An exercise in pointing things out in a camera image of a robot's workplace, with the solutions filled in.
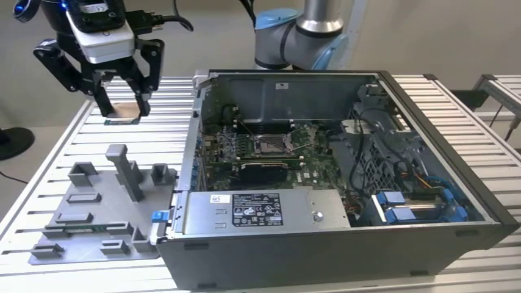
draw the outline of power supply label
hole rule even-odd
[[[283,225],[279,194],[233,194],[231,202],[233,226]]]

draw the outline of gray baseplate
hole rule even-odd
[[[165,210],[170,205],[175,171],[165,164],[154,165],[151,170],[138,170],[134,162],[130,165],[135,171],[133,175],[137,175],[134,182],[139,181],[138,174],[142,174],[138,188],[143,198],[139,201],[131,200],[119,183],[122,180],[115,177],[118,172],[97,172],[91,164],[75,163],[69,177],[71,179],[77,174],[85,177],[79,183],[71,180],[50,223],[42,230],[43,235],[30,250],[30,264],[153,259],[159,256],[149,244],[150,218],[154,211]],[[167,180],[158,180],[157,174],[166,174]]]

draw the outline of floor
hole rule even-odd
[[[0,171],[10,177],[29,181],[42,160],[49,154],[57,139],[65,131],[65,126],[57,127],[33,127],[29,128],[34,133],[34,144],[25,153],[0,161]],[[0,220],[3,218],[17,196],[25,188],[25,184],[0,176]]]

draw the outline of metal table surface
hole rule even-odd
[[[482,75],[474,89],[486,91],[490,97],[521,117],[521,75]]]
[[[521,222],[521,157],[438,81],[394,76],[472,171]],[[111,101],[131,101],[122,81],[107,87]],[[98,109],[85,103],[3,221],[0,223],[0,291],[179,292],[161,259],[31,266],[27,250],[69,185],[75,161],[113,168],[103,157],[110,143],[125,143],[129,159],[150,166],[181,167],[191,111],[191,79],[163,78],[150,99],[151,112],[137,126],[103,126]],[[521,230],[490,250],[466,253],[434,277],[249,289],[237,292],[519,292]]]

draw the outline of robotic arm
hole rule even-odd
[[[34,48],[34,56],[69,92],[81,91],[94,101],[103,117],[138,120],[149,114],[147,99],[158,89],[163,42],[142,40],[167,22],[191,24],[178,15],[162,16],[142,10],[127,12],[122,0],[18,0],[13,14],[26,22],[41,6],[55,39],[46,39]],[[134,51],[149,64],[143,76],[133,59]],[[65,53],[79,63],[71,65]],[[103,82],[119,76],[134,92],[135,104],[111,105]]]
[[[253,0],[239,0],[251,18],[255,34],[257,68],[335,69],[346,49],[339,17],[341,0],[306,0],[303,13],[273,9],[254,15]],[[13,15],[26,22],[38,8],[45,13],[55,39],[34,48],[34,56],[69,92],[81,91],[94,101],[103,117],[138,121],[147,116],[151,92],[158,89],[163,42],[137,36],[154,31],[167,21],[193,30],[189,21],[174,15],[154,15],[142,10],[127,12],[122,0],[17,0]],[[149,64],[143,76],[133,59],[134,51]],[[79,70],[65,53],[79,63]],[[134,92],[135,103],[111,105],[103,82],[119,76]]]

